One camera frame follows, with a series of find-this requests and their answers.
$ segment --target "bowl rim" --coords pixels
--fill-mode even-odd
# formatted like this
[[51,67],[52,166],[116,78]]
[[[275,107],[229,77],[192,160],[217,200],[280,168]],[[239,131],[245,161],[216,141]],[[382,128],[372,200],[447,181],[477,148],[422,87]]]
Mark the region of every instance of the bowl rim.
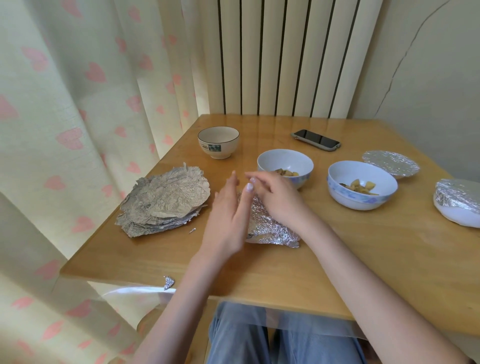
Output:
[[[270,151],[272,151],[272,150],[288,150],[289,152],[300,153],[300,154],[302,154],[303,156],[307,157],[307,158],[310,160],[310,162],[312,163],[312,169],[311,169],[309,172],[305,173],[305,174],[301,174],[301,175],[299,175],[299,176],[282,176],[282,177],[285,177],[285,178],[298,178],[298,177],[307,176],[307,175],[311,174],[311,173],[313,172],[313,169],[315,168],[315,164],[314,164],[313,160],[312,160],[308,155],[303,154],[302,152],[299,152],[298,150],[295,150],[295,149],[276,148],[276,149],[266,150],[266,151],[264,151],[263,153],[260,153],[260,154],[258,155],[258,157],[257,157],[257,166],[260,167],[262,170],[264,170],[264,169],[263,169],[263,167],[260,166],[260,163],[258,163],[258,159],[259,159],[263,154],[265,154],[265,153],[267,153],[267,152],[270,152]],[[265,172],[275,172],[274,170],[264,170],[264,171],[265,171]]]
[[[237,132],[237,136],[235,138],[233,138],[232,140],[228,140],[226,142],[220,142],[220,143],[212,143],[212,142],[206,142],[205,140],[202,140],[200,139],[200,133],[205,131],[205,130],[208,130],[208,129],[213,129],[213,128],[230,128],[230,129],[233,129]],[[204,142],[204,143],[207,143],[207,144],[212,144],[212,145],[218,145],[218,144],[225,144],[225,143],[230,143],[230,142],[233,142],[235,139],[238,139],[238,137],[240,136],[240,132],[235,129],[235,128],[232,128],[231,126],[225,126],[225,125],[218,125],[218,126],[211,126],[209,128],[205,128],[205,129],[202,129],[201,131],[198,132],[197,134],[197,138],[198,140],[200,140],[201,142]]]
[[[357,191],[352,191],[352,190],[349,190],[347,187],[344,187],[342,186],[340,183],[338,183],[335,178],[333,178],[331,175],[330,175],[330,168],[334,165],[334,164],[337,164],[337,163],[340,163],[340,162],[357,162],[357,163],[363,163],[363,164],[367,164],[369,166],[372,166],[372,167],[375,167],[379,170],[381,170],[382,172],[388,174],[394,181],[395,181],[395,185],[396,185],[396,188],[395,188],[395,191],[393,191],[391,194],[378,194],[378,195],[368,195],[368,194],[361,194],[360,192],[357,192]],[[340,187],[342,187],[344,190],[346,191],[350,191],[350,192],[353,192],[354,194],[358,195],[358,196],[372,196],[372,197],[387,197],[387,196],[391,196],[393,195],[395,192],[397,192],[398,190],[398,182],[396,181],[395,177],[392,176],[390,173],[388,173],[387,171],[385,171],[384,169],[380,168],[380,167],[377,167],[377,166],[374,166],[373,164],[370,164],[370,163],[367,163],[367,162],[360,162],[359,160],[339,160],[335,163],[332,163],[329,167],[328,167],[328,178],[331,178],[333,182],[335,182],[337,185],[339,185]]]

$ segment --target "blue and white bowl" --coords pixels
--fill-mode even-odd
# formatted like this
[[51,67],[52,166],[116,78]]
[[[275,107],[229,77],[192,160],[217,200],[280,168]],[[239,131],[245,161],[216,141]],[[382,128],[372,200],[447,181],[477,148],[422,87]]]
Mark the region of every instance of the blue and white bowl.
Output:
[[[378,196],[361,194],[343,187],[356,180],[362,186],[370,181],[375,187],[370,191]],[[354,210],[373,210],[388,201],[398,188],[396,179],[388,172],[372,164],[343,160],[332,164],[328,169],[328,191],[339,204]]]
[[299,174],[295,177],[284,176],[293,183],[296,189],[299,189],[310,178],[313,162],[303,153],[291,149],[271,149],[258,156],[258,170],[273,171],[279,168]]

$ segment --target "crumpled aluminum foil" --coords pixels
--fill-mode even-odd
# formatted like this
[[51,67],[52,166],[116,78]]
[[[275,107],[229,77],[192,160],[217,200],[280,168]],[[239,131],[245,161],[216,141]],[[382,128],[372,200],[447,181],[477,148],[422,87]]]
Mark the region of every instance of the crumpled aluminum foil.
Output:
[[440,206],[460,207],[480,214],[480,183],[459,180],[439,180],[435,189],[435,201]]
[[268,214],[260,198],[255,195],[250,213],[247,242],[258,244],[286,245],[290,248],[299,248],[300,236],[286,226],[273,220]]
[[362,156],[365,163],[373,164],[387,171],[396,179],[411,177],[420,170],[413,160],[406,156],[385,150],[370,150]]
[[174,168],[159,176],[140,178],[123,200],[116,225],[131,238],[177,228],[205,207],[210,185],[198,167]]

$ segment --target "bowl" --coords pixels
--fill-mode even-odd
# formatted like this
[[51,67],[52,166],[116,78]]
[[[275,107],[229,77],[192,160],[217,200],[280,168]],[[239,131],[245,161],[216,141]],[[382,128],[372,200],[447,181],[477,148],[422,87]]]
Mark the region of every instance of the bowl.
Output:
[[258,170],[273,171],[279,168],[299,174],[294,177],[284,176],[293,183],[296,189],[299,189],[310,178],[313,171],[313,162],[303,153],[290,149],[267,150],[258,156]]
[[[367,181],[375,183],[372,193],[378,196],[361,194],[343,187],[340,183],[348,186],[356,180],[360,180],[362,186]],[[328,168],[328,191],[339,204],[354,210],[373,210],[392,197],[398,188],[396,179],[388,172],[372,164],[343,160],[332,164]]]
[[228,126],[213,126],[198,133],[198,144],[213,159],[225,159],[237,149],[239,131]]

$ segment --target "foil-covered bowl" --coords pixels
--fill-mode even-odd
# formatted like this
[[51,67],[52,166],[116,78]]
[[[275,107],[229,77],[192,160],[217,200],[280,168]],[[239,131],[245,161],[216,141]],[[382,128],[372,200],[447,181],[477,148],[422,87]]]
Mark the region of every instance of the foil-covered bowl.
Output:
[[413,160],[406,156],[385,150],[370,150],[363,153],[362,159],[365,163],[373,164],[387,171],[395,179],[411,177],[420,170],[420,167]]
[[480,228],[480,183],[443,179],[437,182],[433,204],[450,221]]

